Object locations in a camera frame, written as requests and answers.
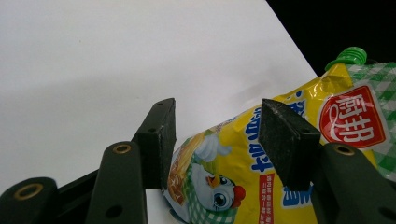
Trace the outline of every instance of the green checkered pattern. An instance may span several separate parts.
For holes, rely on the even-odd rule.
[[[374,146],[375,161],[382,176],[396,181],[396,63],[346,67],[355,85],[369,84],[374,89],[390,136],[388,144]]]
[[[198,201],[191,181],[191,166],[187,172],[188,178],[183,186],[184,194],[189,203],[189,216],[193,224],[228,224],[234,223],[237,209],[228,209],[222,212],[206,210]]]

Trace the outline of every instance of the yellow plastic package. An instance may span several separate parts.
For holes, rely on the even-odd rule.
[[[392,179],[396,104],[384,96],[392,91],[396,63],[335,63],[322,77],[274,100],[317,127],[321,144],[344,142],[359,148]],[[313,186],[309,191],[283,187],[258,143],[260,116],[261,105],[256,105],[196,134],[175,152],[164,196],[185,222],[317,223]]]

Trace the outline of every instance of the black metal bracket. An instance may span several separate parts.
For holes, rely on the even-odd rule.
[[[132,141],[115,143],[99,170],[61,188],[24,180],[0,197],[0,223],[148,223],[145,189],[166,189],[176,142],[175,99],[156,103]]]
[[[319,143],[320,132],[287,105],[263,99],[259,142],[284,186],[307,190],[320,224],[396,223],[396,192],[362,152]]]

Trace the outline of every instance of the white table surface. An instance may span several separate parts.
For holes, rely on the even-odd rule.
[[[96,170],[162,99],[178,147],[315,76],[263,0],[3,0],[0,192]],[[158,190],[148,222],[176,223]]]

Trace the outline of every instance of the chicken character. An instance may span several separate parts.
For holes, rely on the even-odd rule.
[[[241,205],[245,198],[244,188],[222,175],[212,175],[202,165],[193,164],[191,181],[200,204],[211,211],[225,211]]]

